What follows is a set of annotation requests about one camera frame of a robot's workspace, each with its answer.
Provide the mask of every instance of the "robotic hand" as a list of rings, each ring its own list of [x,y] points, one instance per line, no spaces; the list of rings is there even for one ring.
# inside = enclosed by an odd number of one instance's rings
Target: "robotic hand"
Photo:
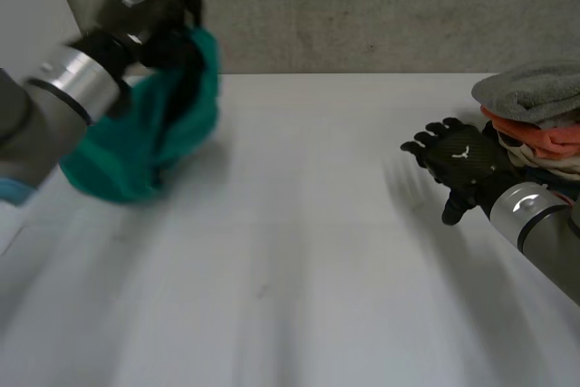
[[[570,208],[539,185],[523,183],[475,127],[448,118],[426,129],[430,133],[417,133],[401,149],[451,189],[443,222],[457,224],[480,206],[514,247],[580,305],[580,206]]]
[[[457,224],[463,214],[480,205],[489,216],[495,202],[491,191],[501,195],[519,180],[508,157],[479,131],[455,118],[433,122],[405,142],[401,149],[412,153],[422,168],[451,189],[443,210],[445,224]]]
[[[104,0],[95,27],[57,47],[22,86],[0,70],[0,200],[23,204],[104,114],[128,106],[137,62],[179,65],[202,0]]]

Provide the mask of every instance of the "fabric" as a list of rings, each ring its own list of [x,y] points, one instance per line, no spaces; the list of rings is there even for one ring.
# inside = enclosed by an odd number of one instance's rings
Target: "fabric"
[[[505,120],[483,106],[481,111],[497,131],[526,143],[539,158],[562,160],[580,154],[580,124],[541,130],[529,123]]]
[[[186,67],[154,73],[131,90],[127,114],[116,120],[105,117],[91,126],[77,149],[61,160],[73,186],[118,203],[153,198],[163,187],[160,174],[191,154],[214,130],[217,43],[199,28],[190,37],[203,64],[195,72]]]
[[[563,160],[541,159],[526,144],[510,147],[502,135],[498,135],[499,144],[507,150],[507,156],[516,167],[543,168],[562,179],[580,181],[580,157],[574,156]]]
[[[471,95],[508,120],[570,126],[580,121],[580,62],[523,65],[476,83]]]
[[[486,138],[489,138],[496,146],[508,154],[508,150],[503,148],[499,143],[499,138],[502,137],[501,132],[493,128],[492,121],[488,121],[485,129],[481,132]],[[545,186],[547,189],[553,191],[555,194],[560,194],[566,198],[576,201],[580,194],[580,182],[562,179],[556,174],[541,168],[523,167],[517,168],[524,181],[532,181],[538,185]]]

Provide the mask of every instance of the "green towel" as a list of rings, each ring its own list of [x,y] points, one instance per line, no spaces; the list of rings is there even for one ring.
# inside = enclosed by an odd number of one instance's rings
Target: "green towel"
[[[153,198],[163,187],[160,173],[191,154],[214,130],[218,45],[200,28],[190,37],[203,58],[195,86],[187,69],[158,71],[139,82],[131,90],[129,112],[115,120],[104,117],[89,127],[75,151],[61,160],[74,187],[117,203]],[[168,121],[169,112],[176,109],[174,94],[179,92],[187,93],[189,102],[177,102],[179,114],[170,115]]]

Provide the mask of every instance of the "white tabletop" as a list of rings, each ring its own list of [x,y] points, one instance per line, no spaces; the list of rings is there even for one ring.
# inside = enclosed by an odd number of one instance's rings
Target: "white tabletop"
[[[482,75],[228,76],[155,204],[57,174],[0,257],[0,385],[577,386],[580,311],[399,146]]]

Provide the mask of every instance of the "gray concrete wall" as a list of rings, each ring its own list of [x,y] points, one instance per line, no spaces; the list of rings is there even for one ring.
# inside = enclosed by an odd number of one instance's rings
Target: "gray concrete wall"
[[[69,0],[81,27],[98,0]],[[580,0],[207,0],[228,73],[494,72],[580,57]]]

